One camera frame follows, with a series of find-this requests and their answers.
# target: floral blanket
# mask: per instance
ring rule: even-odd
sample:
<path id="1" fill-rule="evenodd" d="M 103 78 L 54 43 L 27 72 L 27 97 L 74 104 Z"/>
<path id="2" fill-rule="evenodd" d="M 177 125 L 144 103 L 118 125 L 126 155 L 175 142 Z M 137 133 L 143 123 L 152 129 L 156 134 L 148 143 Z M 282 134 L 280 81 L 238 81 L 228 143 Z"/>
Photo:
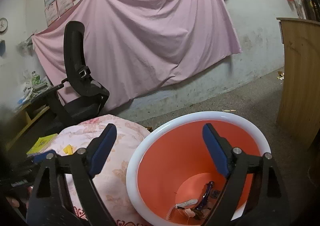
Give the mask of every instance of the floral blanket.
<path id="1" fill-rule="evenodd" d="M 133 208 L 125 184 L 129 160 L 141 141 L 150 134 L 146 128 L 116 116 L 105 115 L 64 129 L 47 149 L 54 149 L 64 156 L 63 149 L 69 144 L 73 152 L 87 147 L 109 123 L 113 123 L 117 128 L 116 142 L 93 183 L 117 226 L 150 226 Z M 78 199 L 71 174 L 66 174 L 66 178 L 75 213 L 85 219 L 85 211 Z"/>

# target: blue gripper pad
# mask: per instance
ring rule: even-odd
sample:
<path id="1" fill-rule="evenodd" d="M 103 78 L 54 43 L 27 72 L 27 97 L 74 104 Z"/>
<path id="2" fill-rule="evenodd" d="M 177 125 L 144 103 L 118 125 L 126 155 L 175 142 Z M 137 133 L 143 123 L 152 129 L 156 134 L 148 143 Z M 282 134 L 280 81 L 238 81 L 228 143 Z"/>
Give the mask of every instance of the blue gripper pad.
<path id="1" fill-rule="evenodd" d="M 51 150 L 49 150 L 49 151 L 47 151 L 47 152 L 44 152 L 44 153 L 39 154 L 39 155 L 36 155 L 36 156 L 33 157 L 32 162 L 33 162 L 34 164 L 37 164 L 37 163 L 41 162 L 42 160 L 44 160 L 44 159 L 46 158 L 47 154 L 49 154 L 49 153 L 52 153 L 52 154 L 55 155 L 55 154 L 56 154 L 56 151 L 54 151 L 53 149 L 51 149 Z"/>
<path id="2" fill-rule="evenodd" d="M 218 173 L 222 174 L 225 178 L 227 178 L 230 173 L 228 169 L 227 156 L 223 152 L 220 144 L 218 143 L 216 137 L 212 134 L 207 124 L 203 126 L 202 137 L 210 153 L 210 156 L 217 168 Z"/>
<path id="3" fill-rule="evenodd" d="M 90 167 L 89 174 L 92 177 L 101 172 L 109 156 L 109 153 L 113 147 L 113 144 L 116 141 L 116 137 L 117 137 L 116 126 L 113 124 L 109 124 L 109 125 L 111 125 L 111 128 L 103 138 L 101 144 L 99 145 L 98 149 L 95 151 L 91 159 L 91 167 Z"/>

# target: plastic bucket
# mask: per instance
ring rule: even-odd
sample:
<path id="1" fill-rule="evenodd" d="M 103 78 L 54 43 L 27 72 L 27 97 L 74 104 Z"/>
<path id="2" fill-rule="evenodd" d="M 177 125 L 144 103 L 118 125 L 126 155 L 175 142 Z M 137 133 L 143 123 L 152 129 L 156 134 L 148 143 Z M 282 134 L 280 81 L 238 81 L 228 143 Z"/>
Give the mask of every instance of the plastic bucket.
<path id="1" fill-rule="evenodd" d="M 148 135 L 132 155 L 126 175 L 130 201 L 137 212 L 154 226 L 197 225 L 199 221 L 175 216 L 166 220 L 176 203 L 198 197 L 206 183 L 222 190 L 220 175 L 202 139 L 202 127 L 211 123 L 220 136 L 247 154 L 271 152 L 262 132 L 250 121 L 226 112 L 204 111 L 173 119 Z M 238 209 L 240 217 L 248 198 L 252 175 L 247 175 Z"/>

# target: pink cloth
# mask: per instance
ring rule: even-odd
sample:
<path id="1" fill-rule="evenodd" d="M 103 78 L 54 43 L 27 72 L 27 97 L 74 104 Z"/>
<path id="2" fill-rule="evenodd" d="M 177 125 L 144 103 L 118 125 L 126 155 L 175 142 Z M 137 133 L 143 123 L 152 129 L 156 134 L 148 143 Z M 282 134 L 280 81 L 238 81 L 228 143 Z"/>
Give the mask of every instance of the pink cloth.
<path id="1" fill-rule="evenodd" d="M 84 24 L 84 53 L 92 77 L 110 91 L 107 109 L 191 77 L 241 52 L 223 0 L 81 0 L 32 37 L 49 79 L 66 78 L 65 25 Z M 78 97 L 65 86 L 65 102 Z"/>
<path id="2" fill-rule="evenodd" d="M 146 128 L 129 120 L 105 115 L 65 128 L 42 152 L 54 149 L 59 155 L 65 156 L 63 149 L 67 145 L 72 146 L 73 152 L 86 148 L 109 123 L 117 128 L 116 142 L 101 173 L 92 181 L 117 226 L 150 226 L 132 206 L 126 188 L 128 163 L 141 141 L 150 134 Z M 71 174 L 66 174 L 66 181 L 75 214 L 86 219 Z"/>

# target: screw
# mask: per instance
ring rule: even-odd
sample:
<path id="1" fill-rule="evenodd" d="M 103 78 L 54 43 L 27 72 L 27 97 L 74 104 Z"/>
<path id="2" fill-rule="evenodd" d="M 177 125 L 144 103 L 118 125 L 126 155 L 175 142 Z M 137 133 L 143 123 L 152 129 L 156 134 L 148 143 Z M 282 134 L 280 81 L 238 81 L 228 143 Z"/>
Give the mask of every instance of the screw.
<path id="1" fill-rule="evenodd" d="M 264 156 L 266 157 L 266 159 L 271 159 L 272 158 L 272 155 L 270 153 L 265 153 Z"/>
<path id="2" fill-rule="evenodd" d="M 233 148 L 233 152 L 235 153 L 235 154 L 241 154 L 242 153 L 242 150 L 241 150 L 241 148 Z"/>
<path id="3" fill-rule="evenodd" d="M 79 155 L 84 154 L 84 153 L 85 153 L 85 148 L 79 148 L 79 149 L 77 150 L 77 153 L 78 153 Z"/>
<path id="4" fill-rule="evenodd" d="M 54 157 L 54 154 L 53 153 L 49 153 L 46 155 L 46 159 L 52 159 Z"/>

